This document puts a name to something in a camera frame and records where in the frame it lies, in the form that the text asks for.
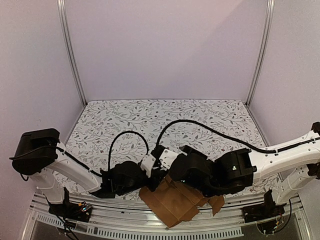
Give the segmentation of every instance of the cardboard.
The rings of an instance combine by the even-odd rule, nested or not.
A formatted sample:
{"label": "cardboard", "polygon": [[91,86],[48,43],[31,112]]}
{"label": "cardboard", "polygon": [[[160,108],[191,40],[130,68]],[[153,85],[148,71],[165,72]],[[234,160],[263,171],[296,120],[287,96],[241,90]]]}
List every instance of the cardboard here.
{"label": "cardboard", "polygon": [[207,202],[215,215],[224,205],[223,196],[206,198],[200,191],[182,182],[173,181],[168,175],[162,180],[157,189],[151,192],[147,187],[141,188],[140,198],[169,228],[182,221],[190,221],[199,213],[197,207]]}

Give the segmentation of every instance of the leaf pattern fabric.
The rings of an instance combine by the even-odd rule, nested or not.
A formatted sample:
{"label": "leaf pattern fabric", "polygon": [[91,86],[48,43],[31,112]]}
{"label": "leaf pattern fabric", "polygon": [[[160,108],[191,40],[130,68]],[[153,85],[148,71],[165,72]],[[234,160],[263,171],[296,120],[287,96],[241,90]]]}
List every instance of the leaf pattern fabric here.
{"label": "leaf pattern fabric", "polygon": [[[265,146],[241,101],[186,99],[91,101],[85,107],[66,147],[96,172],[100,169],[107,170],[109,147],[116,135],[127,130],[137,131],[146,138],[152,150],[161,130],[177,119],[195,120],[256,147]],[[179,147],[189,145],[211,160],[244,147],[191,123],[172,125],[160,143],[175,152],[180,152]],[[144,142],[137,135],[125,134],[113,146],[111,168],[128,160],[139,162],[145,154]],[[88,194],[80,185],[60,173],[56,172],[55,177],[73,194]],[[263,193],[279,180],[279,176],[274,175],[226,197]],[[139,190],[117,198],[139,201]]]}

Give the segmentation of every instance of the black bracket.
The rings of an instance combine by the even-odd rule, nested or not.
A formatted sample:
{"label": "black bracket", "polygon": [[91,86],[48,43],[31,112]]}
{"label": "black bracket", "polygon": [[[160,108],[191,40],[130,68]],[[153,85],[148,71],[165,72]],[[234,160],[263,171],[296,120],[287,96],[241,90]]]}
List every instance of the black bracket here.
{"label": "black bracket", "polygon": [[316,176],[316,179],[320,179],[320,162],[318,163],[310,163],[306,165],[309,169],[309,176]]}
{"label": "black bracket", "polygon": [[244,222],[251,223],[284,214],[285,205],[286,204],[276,205],[272,198],[272,190],[269,190],[264,194],[263,203],[252,206],[245,206],[242,208]]}
{"label": "black bracket", "polygon": [[20,174],[30,176],[52,164],[58,157],[55,147],[59,134],[54,128],[22,134],[14,157],[9,158],[13,168]]}
{"label": "black bracket", "polygon": [[270,221],[257,222],[256,227],[263,235],[272,235],[276,232],[277,229],[277,220],[273,219]]}
{"label": "black bracket", "polygon": [[64,187],[64,200],[61,204],[49,203],[49,213],[62,217],[63,219],[73,219],[81,222],[89,222],[92,213],[92,205],[86,202],[72,203],[69,198],[69,191]]}
{"label": "black bracket", "polygon": [[102,175],[101,189],[90,194],[100,199],[114,199],[116,195],[122,196],[134,190],[147,186],[155,191],[167,171],[153,169],[151,176],[141,169],[141,164],[133,161],[118,163],[108,171],[100,170]]}
{"label": "black bracket", "polygon": [[320,122],[314,122],[312,124],[311,130],[314,131],[316,134],[318,133],[320,135]]}
{"label": "black bracket", "polygon": [[202,192],[205,197],[235,194],[253,183],[256,166],[251,165],[250,149],[225,153],[215,161],[190,146],[184,146],[173,161],[169,176]]}

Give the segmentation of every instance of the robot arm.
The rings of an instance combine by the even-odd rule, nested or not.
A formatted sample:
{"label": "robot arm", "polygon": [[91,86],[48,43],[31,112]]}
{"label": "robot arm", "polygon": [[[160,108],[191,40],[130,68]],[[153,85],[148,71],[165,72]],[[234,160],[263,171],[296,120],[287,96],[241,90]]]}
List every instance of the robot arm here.
{"label": "robot arm", "polygon": [[[143,186],[154,191],[166,174],[174,181],[198,189],[205,197],[235,194],[252,186],[253,182],[295,168],[284,182],[266,193],[262,208],[267,206],[268,211],[261,206],[243,210],[247,213],[246,222],[251,222],[284,212],[283,206],[290,197],[312,179],[320,177],[319,133],[320,123],[317,122],[312,131],[295,140],[259,151],[243,148],[227,152],[214,161],[189,146],[182,147],[183,153],[179,154],[158,145],[138,164],[125,161],[108,171],[96,173],[68,153],[59,141],[59,132],[51,128],[24,133],[11,159],[13,168],[29,176],[45,194],[54,214],[62,216],[68,209],[67,212],[77,214],[66,217],[81,221],[89,220],[91,206],[70,203],[68,191],[59,186],[53,170],[97,198],[114,198],[115,194],[123,195]],[[257,217],[256,211],[267,214]]]}

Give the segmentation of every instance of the white wall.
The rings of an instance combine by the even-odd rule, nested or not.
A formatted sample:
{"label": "white wall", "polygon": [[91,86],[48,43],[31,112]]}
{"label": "white wall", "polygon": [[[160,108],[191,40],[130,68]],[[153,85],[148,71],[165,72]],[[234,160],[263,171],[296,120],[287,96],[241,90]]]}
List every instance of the white wall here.
{"label": "white wall", "polygon": [[[251,109],[272,145],[303,135],[320,121],[320,1],[276,1]],[[320,239],[320,181],[300,198]]]}
{"label": "white wall", "polygon": [[35,187],[11,166],[20,136],[56,128],[64,141],[82,106],[57,1],[2,0],[0,7],[0,239],[17,239]]}
{"label": "white wall", "polygon": [[266,9],[266,0],[66,1],[89,101],[244,100]]}

